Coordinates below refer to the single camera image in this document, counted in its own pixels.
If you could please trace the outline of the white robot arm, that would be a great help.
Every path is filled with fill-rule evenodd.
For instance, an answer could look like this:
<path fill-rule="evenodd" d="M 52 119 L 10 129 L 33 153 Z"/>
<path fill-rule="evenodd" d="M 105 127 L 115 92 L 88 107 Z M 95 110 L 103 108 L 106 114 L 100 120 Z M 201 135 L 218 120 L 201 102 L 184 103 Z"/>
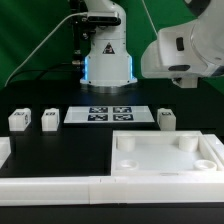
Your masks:
<path fill-rule="evenodd" d="M 111 92 L 135 84 L 124 9 L 112 0 L 84 2 L 93 36 L 80 83 Z M 142 55 L 141 73 L 147 79 L 166 78 L 181 88 L 195 88 L 200 78 L 224 75 L 224 0 L 184 3 L 196 19 L 159 30 Z"/>

